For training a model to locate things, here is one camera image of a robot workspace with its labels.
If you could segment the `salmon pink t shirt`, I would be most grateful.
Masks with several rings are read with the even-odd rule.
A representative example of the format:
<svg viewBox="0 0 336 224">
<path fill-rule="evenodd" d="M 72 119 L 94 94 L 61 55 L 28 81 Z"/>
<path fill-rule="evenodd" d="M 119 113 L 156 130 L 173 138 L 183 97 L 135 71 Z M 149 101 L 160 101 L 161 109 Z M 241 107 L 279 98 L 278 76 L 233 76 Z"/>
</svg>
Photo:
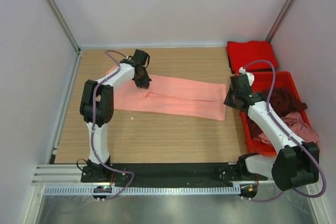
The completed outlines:
<svg viewBox="0 0 336 224">
<path fill-rule="evenodd" d="M 225 120 L 225 84 L 153 74 L 150 78 L 148 89 L 137 88 L 133 80 L 126 82 L 114 95 L 114 108 Z"/>
</svg>

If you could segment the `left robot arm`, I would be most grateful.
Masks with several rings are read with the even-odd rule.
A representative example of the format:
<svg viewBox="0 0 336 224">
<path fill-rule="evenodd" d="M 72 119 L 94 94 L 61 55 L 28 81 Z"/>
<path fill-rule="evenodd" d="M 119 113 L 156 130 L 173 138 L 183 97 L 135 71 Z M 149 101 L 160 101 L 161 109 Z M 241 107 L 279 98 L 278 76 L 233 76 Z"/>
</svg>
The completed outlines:
<svg viewBox="0 0 336 224">
<path fill-rule="evenodd" d="M 151 79 L 147 73 L 150 56 L 137 49 L 132 56 L 115 51 L 105 52 L 116 67 L 104 77 L 85 82 L 79 112 L 87 124 L 90 137 L 90 154 L 87 168 L 100 182 L 111 177 L 110 154 L 108 151 L 108 125 L 114 114 L 114 93 L 128 81 L 133 81 L 140 89 L 148 89 Z"/>
</svg>

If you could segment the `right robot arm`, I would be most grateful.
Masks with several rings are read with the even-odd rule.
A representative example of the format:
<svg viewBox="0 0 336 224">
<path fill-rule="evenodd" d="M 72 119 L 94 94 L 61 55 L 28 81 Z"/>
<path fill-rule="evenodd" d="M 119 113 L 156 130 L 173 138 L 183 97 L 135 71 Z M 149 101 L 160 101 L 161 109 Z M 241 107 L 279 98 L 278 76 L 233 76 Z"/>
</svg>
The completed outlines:
<svg viewBox="0 0 336 224">
<path fill-rule="evenodd" d="M 294 133 L 270 105 L 270 96 L 253 92 L 254 75 L 249 72 L 230 77 L 224 104 L 245 113 L 268 137 L 277 156 L 252 153 L 238 158 L 236 173 L 248 180 L 254 174 L 272 179 L 282 190 L 290 190 L 319 180 L 319 149 Z"/>
</svg>

